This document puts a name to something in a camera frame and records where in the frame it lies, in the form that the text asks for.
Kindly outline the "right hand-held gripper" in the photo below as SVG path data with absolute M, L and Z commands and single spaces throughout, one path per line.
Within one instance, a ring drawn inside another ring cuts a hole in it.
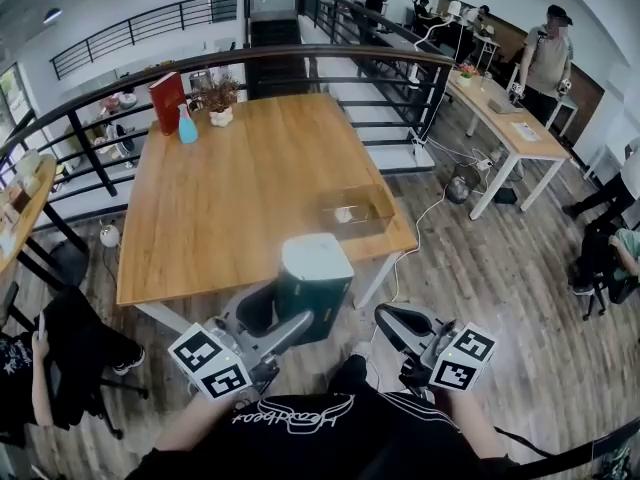
M 399 380 L 419 396 L 432 388 L 469 391 L 496 350 L 496 338 L 477 325 L 431 319 L 417 305 L 382 303 L 374 319 L 391 345 L 406 355 Z

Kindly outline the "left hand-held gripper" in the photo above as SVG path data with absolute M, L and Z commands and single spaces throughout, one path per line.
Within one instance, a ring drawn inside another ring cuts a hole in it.
M 275 281 L 257 283 L 236 293 L 211 322 L 186 321 L 176 328 L 168 353 L 207 398 L 245 388 L 265 394 L 279 373 L 276 356 L 294 346 L 314 320 L 305 310 L 278 322 L 275 298 Z

